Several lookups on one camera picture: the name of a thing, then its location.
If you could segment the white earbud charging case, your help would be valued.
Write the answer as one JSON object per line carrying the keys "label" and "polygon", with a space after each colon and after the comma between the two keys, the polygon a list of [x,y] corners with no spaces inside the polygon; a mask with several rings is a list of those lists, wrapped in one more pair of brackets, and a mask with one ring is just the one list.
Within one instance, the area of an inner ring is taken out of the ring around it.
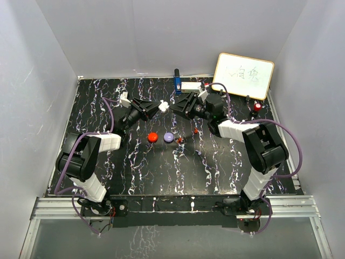
{"label": "white earbud charging case", "polygon": [[164,100],[160,100],[160,104],[158,106],[158,109],[162,113],[165,113],[169,109],[169,104],[166,101],[164,101]]}

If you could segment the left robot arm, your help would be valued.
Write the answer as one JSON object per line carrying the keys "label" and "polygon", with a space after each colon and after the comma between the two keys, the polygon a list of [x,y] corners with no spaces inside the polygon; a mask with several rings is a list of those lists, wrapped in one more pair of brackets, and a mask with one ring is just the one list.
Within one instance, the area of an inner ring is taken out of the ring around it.
{"label": "left robot arm", "polygon": [[126,108],[126,112],[115,120],[109,104],[111,100],[103,98],[103,101],[109,109],[110,129],[68,135],[56,160],[60,178],[54,190],[55,195],[61,195],[76,189],[81,205],[99,215],[106,215],[112,209],[109,194],[94,172],[99,153],[120,149],[127,140],[127,131],[135,123],[152,119],[158,111],[166,112],[169,108],[168,103],[163,100],[129,100],[121,97],[119,103]]}

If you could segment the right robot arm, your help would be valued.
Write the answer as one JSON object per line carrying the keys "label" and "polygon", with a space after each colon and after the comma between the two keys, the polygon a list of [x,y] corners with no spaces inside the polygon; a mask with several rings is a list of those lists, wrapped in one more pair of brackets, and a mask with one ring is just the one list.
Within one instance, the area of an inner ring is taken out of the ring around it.
{"label": "right robot arm", "polygon": [[225,113],[221,96],[214,93],[207,95],[204,100],[195,93],[189,93],[171,105],[170,109],[185,119],[199,117],[206,120],[210,132],[217,137],[244,143],[251,164],[247,183],[237,201],[223,201],[216,205],[247,214],[258,210],[264,203],[266,185],[289,157],[287,147],[277,131],[277,122],[269,119],[232,121]]}

